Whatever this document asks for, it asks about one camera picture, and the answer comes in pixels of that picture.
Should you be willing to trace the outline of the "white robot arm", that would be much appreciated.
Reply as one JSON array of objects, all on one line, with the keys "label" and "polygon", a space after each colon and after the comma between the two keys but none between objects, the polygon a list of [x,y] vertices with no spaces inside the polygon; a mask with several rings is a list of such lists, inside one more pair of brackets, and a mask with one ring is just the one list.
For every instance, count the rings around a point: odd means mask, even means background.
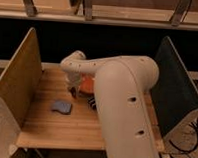
[{"label": "white robot arm", "polygon": [[72,85],[77,74],[94,75],[94,95],[107,158],[160,158],[144,94],[159,79],[148,56],[88,60],[80,50],[60,63]]}]

